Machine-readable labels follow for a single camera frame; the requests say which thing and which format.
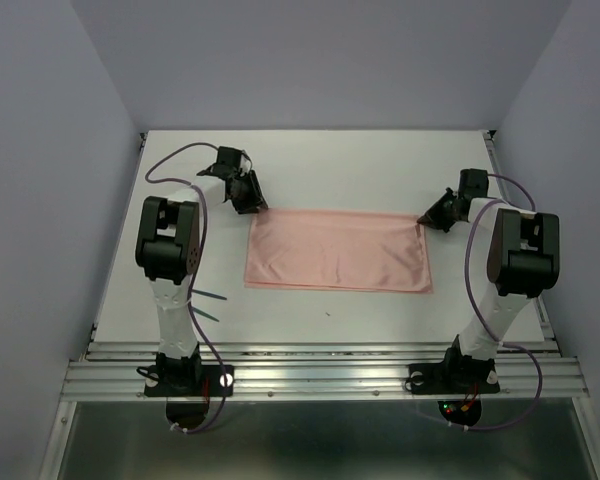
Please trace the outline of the pink satin napkin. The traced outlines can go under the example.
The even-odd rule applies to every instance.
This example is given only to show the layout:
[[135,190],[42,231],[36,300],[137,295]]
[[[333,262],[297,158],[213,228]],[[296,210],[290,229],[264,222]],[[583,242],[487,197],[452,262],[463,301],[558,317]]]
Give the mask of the pink satin napkin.
[[252,220],[251,288],[430,293],[424,227],[414,215],[270,209]]

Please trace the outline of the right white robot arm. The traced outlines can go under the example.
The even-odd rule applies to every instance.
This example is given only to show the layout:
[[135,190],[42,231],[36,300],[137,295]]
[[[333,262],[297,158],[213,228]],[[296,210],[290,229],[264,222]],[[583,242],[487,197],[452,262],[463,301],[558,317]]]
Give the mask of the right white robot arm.
[[[471,360],[490,361],[501,346],[513,347],[504,342],[507,331],[531,300],[556,285],[560,273],[559,217],[489,197],[492,177],[485,170],[463,169],[458,188],[448,188],[417,220],[424,227],[445,233],[459,222],[470,225],[463,276],[474,315],[455,341],[461,356],[440,366],[441,381],[452,390],[462,390],[475,380]],[[485,265],[489,285],[482,300],[477,301],[471,287],[470,262],[474,237],[480,229],[490,234]]]

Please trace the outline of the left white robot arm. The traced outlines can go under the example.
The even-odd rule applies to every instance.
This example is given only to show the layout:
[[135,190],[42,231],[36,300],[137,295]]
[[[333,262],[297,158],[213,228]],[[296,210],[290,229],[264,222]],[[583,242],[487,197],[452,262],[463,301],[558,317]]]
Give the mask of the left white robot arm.
[[[155,172],[176,155],[207,147],[215,161],[192,180],[159,178]],[[268,208],[251,158],[244,150],[207,142],[187,144],[148,169],[152,185],[173,183],[181,188],[166,196],[148,196],[142,204],[135,246],[136,264],[152,288],[159,324],[159,360],[175,360],[168,382],[179,393],[195,392],[203,371],[189,361],[199,356],[200,329],[192,316],[193,282],[198,272],[210,223],[210,210],[230,203],[237,214],[258,214]]]

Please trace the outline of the teal plastic utensil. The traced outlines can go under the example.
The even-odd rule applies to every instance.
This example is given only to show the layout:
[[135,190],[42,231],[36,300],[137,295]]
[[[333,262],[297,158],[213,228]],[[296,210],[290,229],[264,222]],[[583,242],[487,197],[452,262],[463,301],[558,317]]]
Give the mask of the teal plastic utensil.
[[199,296],[204,296],[207,298],[212,298],[212,299],[216,299],[216,300],[221,300],[221,301],[227,301],[227,297],[220,295],[220,294],[216,294],[216,293],[212,293],[212,292],[208,292],[208,291],[203,291],[203,290],[198,290],[198,289],[192,289],[191,290],[193,295],[199,295]]

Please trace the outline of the teal plastic spoon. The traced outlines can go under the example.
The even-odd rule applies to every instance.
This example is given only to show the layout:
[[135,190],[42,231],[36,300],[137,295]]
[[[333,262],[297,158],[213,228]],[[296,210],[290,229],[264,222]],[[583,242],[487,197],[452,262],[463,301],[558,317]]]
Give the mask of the teal plastic spoon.
[[211,321],[216,322],[216,323],[220,322],[220,320],[217,317],[215,317],[215,316],[213,316],[213,315],[211,315],[211,314],[209,314],[207,312],[204,312],[204,311],[202,311],[202,310],[200,310],[198,308],[191,307],[191,311],[193,312],[193,314],[196,317],[197,316],[201,316],[203,318],[206,318],[206,319],[211,320]]

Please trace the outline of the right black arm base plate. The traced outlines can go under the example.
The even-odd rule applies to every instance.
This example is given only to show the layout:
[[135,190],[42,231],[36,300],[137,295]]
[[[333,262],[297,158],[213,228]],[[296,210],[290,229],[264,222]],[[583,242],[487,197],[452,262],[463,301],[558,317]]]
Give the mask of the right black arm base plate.
[[443,363],[416,363],[408,366],[405,389],[414,395],[497,394],[498,380],[488,382],[493,368],[450,366]]

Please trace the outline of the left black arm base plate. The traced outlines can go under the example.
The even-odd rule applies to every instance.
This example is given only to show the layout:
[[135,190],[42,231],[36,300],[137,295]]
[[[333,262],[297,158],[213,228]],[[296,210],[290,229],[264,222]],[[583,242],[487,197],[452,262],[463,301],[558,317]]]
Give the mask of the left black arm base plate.
[[159,372],[155,365],[138,367],[144,379],[143,395],[148,398],[229,398],[234,394],[234,367],[201,365],[195,370],[171,369]]

